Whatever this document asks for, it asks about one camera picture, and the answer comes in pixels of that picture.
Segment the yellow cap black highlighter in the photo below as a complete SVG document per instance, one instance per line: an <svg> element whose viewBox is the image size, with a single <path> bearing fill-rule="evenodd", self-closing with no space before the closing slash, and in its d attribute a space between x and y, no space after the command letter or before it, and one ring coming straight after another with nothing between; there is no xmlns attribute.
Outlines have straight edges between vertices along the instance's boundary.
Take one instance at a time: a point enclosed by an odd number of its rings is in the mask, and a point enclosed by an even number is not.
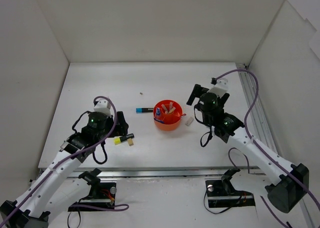
<svg viewBox="0 0 320 228"><path fill-rule="evenodd" d="M129 139L133 139L135 136L133 133L130 133L130 134L127 134L127 135L123 135L123 136L120 136L120 137L115 137L113 139L113 142L115 145L119 145L123 142L126 142L127 140Z"/></svg>

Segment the beige eraser block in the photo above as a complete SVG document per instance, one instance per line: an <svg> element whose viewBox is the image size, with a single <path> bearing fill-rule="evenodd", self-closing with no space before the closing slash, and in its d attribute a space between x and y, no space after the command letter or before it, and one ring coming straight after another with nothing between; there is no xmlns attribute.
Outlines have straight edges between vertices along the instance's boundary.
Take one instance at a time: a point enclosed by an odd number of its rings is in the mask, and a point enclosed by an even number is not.
<svg viewBox="0 0 320 228"><path fill-rule="evenodd" d="M133 142L132 138L128 138L127 139L127 143L128 143L129 146L133 146L134 145L134 142Z"/></svg>

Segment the white eraser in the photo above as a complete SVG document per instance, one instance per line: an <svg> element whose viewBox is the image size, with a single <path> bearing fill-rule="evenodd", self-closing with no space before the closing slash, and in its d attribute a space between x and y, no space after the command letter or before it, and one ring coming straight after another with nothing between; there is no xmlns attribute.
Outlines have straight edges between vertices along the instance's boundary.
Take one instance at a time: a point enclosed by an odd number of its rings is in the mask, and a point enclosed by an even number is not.
<svg viewBox="0 0 320 228"><path fill-rule="evenodd" d="M190 126L193 121L194 121L194 118L193 117L189 117L188 120L185 122L185 125L186 126Z"/></svg>

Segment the blue cap black highlighter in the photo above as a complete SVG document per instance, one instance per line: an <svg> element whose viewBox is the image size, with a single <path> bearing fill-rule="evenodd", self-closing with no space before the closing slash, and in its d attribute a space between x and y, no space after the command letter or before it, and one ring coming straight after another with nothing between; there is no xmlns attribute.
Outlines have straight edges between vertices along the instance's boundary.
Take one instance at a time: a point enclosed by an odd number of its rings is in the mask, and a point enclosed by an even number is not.
<svg viewBox="0 0 320 228"><path fill-rule="evenodd" d="M141 113L152 113L154 109L152 107L139 107L135 109L137 114Z"/></svg>

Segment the blue ballpoint pen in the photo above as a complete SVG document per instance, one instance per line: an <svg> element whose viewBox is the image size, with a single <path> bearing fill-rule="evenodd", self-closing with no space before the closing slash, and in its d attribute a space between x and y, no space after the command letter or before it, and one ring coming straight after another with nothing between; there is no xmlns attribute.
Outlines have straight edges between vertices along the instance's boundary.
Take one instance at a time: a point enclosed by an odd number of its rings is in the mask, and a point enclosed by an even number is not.
<svg viewBox="0 0 320 228"><path fill-rule="evenodd" d="M154 121L156 121L156 122L158 122L158 123L164 124L164 121L163 121L163 120L159 120L159 119L157 119L157 118L153 118L153 119L154 119Z"/></svg>

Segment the clear bottle blue cap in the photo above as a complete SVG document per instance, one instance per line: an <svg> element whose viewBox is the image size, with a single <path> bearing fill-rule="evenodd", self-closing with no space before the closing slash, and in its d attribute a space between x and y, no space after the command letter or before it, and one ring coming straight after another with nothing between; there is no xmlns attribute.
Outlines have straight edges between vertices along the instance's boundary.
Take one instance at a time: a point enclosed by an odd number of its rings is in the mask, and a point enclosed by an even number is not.
<svg viewBox="0 0 320 228"><path fill-rule="evenodd" d="M162 116L162 113L161 113L161 108L157 107L156 110L155 110L155 118L156 119L160 119L161 116Z"/></svg>

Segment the slim pink orange marker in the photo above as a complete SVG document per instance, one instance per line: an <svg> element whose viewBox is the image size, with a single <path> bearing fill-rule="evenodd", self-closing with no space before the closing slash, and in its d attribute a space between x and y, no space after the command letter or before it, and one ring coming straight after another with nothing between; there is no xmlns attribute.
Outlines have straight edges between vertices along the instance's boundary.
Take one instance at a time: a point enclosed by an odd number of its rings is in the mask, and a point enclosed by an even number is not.
<svg viewBox="0 0 320 228"><path fill-rule="evenodd" d="M173 113L174 111L175 111L175 107L173 107L169 112L168 112L168 114L171 114L171 113Z"/></svg>

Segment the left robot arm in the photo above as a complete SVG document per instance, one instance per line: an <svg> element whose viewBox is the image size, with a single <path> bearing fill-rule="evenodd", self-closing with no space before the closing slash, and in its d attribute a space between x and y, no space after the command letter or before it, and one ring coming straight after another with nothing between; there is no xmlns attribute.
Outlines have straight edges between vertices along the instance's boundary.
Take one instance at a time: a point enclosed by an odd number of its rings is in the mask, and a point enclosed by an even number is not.
<svg viewBox="0 0 320 228"><path fill-rule="evenodd" d="M58 189L90 155L97 146L104 146L107 138L128 134L129 125L124 114L115 116L105 111L88 113L88 123L80 132L74 132L62 144L51 165L16 200L6 200L0 207L1 227L47 228L51 222L84 198L100 195L98 175L101 171L81 173L66 189Z"/></svg>

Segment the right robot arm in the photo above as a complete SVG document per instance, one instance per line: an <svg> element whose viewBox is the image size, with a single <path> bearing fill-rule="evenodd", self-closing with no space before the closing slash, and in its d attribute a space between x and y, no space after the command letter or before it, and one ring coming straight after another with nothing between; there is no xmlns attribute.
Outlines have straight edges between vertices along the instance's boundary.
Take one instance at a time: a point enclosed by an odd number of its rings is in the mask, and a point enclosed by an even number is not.
<svg viewBox="0 0 320 228"><path fill-rule="evenodd" d="M211 89L195 84L187 105L201 112L200 124L209 128L208 139L220 138L231 148L236 148L254 161L271 181L265 186L270 203L282 213L288 214L305 196L309 188L309 169L302 163L294 163L276 154L253 135L248 135L245 124L236 116L224 111L229 93L217 95Z"/></svg>

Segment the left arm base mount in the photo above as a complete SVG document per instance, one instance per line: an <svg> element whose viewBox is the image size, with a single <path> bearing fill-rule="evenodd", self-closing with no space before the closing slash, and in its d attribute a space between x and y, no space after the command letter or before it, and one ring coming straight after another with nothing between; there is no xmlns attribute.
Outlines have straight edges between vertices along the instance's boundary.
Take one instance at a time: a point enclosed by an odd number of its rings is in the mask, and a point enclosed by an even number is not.
<svg viewBox="0 0 320 228"><path fill-rule="evenodd" d="M78 215L78 225L77 228L80 227L82 222L81 212L94 212L98 211L94 208L89 207L74 207L75 205L86 205L98 208L106 208L114 210L115 205L115 196L116 196L116 182L115 181L102 181L98 178L98 175L101 173L99 169L94 169L93 171L85 171L78 176L78 178L84 178L87 182L92 184L89 195L76 201L72 206L68 208L68 217L67 217L67 227L71 228L70 225L70 216L72 213L76 213Z"/></svg>

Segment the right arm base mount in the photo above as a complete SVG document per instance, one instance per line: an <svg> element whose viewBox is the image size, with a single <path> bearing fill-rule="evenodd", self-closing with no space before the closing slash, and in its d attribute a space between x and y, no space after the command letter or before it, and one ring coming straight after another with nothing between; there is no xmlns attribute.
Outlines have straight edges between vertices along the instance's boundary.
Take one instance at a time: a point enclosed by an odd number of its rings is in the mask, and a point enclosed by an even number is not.
<svg viewBox="0 0 320 228"><path fill-rule="evenodd" d="M204 208L211 214L220 215L232 208L255 207L254 195L245 190L236 190L231 183L238 168L227 170L220 179L205 181Z"/></svg>

